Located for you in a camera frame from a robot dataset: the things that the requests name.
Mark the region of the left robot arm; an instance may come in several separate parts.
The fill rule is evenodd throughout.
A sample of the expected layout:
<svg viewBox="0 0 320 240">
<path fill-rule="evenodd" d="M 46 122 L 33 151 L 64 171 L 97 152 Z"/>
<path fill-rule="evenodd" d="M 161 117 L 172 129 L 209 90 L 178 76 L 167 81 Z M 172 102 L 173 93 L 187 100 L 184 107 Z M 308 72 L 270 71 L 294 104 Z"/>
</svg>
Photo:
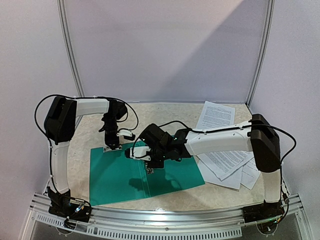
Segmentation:
<svg viewBox="0 0 320 240">
<path fill-rule="evenodd" d="M 120 148 L 120 137 L 133 140 L 131 130 L 118 128 L 118 121 L 128 113 L 126 104 L 110 97 L 69 98 L 56 96 L 44 121 L 44 133 L 49 143 L 49 171 L 53 192 L 70 195 L 67 158 L 70 141 L 76 130 L 76 118 L 102 114 L 104 143 L 112 151 Z"/>
</svg>

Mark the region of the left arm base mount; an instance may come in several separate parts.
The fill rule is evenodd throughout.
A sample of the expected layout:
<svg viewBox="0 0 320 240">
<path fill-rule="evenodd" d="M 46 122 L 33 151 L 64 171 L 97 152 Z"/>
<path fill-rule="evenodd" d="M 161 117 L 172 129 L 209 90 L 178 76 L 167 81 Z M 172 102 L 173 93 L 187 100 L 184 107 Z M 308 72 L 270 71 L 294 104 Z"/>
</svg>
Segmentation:
<svg viewBox="0 0 320 240">
<path fill-rule="evenodd" d="M 48 192 L 48 197 L 51 201 L 48 210 L 50 214 L 69 220 L 89 222 L 92 206 L 88 201 L 53 191 Z"/>
</svg>

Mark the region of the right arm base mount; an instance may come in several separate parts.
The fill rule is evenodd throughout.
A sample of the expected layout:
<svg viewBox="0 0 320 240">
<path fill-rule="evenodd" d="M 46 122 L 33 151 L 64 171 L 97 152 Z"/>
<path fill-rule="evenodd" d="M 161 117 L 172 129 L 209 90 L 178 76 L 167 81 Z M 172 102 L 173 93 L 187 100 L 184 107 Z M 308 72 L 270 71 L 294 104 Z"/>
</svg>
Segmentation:
<svg viewBox="0 0 320 240">
<path fill-rule="evenodd" d="M 289 206 L 289 200 L 279 200 L 274 203 L 264 201 L 263 203 L 243 207 L 241 209 L 242 217 L 245 223 L 269 220 L 278 224 L 288 214 Z"/>
</svg>

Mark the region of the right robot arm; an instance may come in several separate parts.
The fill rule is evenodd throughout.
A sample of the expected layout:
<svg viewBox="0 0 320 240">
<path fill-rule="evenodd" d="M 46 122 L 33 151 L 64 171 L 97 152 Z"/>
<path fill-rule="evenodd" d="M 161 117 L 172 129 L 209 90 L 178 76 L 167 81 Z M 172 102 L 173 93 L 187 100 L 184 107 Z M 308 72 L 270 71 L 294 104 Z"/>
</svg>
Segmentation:
<svg viewBox="0 0 320 240">
<path fill-rule="evenodd" d="M 281 151 L 279 135 L 261 114 L 228 127 L 194 129 L 185 127 L 174 135 L 154 123 L 148 125 L 139 139 L 145 144 L 134 147 L 131 156 L 148 162 L 150 168 L 163 168 L 165 160 L 180 160 L 209 152 L 252 152 L 262 173 L 264 203 L 258 213 L 269 218 L 278 210 L 281 198 Z"/>
</svg>

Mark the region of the green file folder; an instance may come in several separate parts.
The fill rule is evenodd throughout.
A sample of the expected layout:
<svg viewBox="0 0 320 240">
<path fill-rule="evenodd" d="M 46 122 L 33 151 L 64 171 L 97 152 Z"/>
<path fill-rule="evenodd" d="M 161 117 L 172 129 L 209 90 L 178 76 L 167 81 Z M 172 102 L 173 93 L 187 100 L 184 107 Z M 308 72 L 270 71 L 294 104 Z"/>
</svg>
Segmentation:
<svg viewBox="0 0 320 240">
<path fill-rule="evenodd" d="M 90 150 L 89 202 L 93 206 L 147 199 L 204 185 L 196 160 L 166 160 L 164 168 L 148 173 L 142 160 L 123 150 Z"/>
</svg>

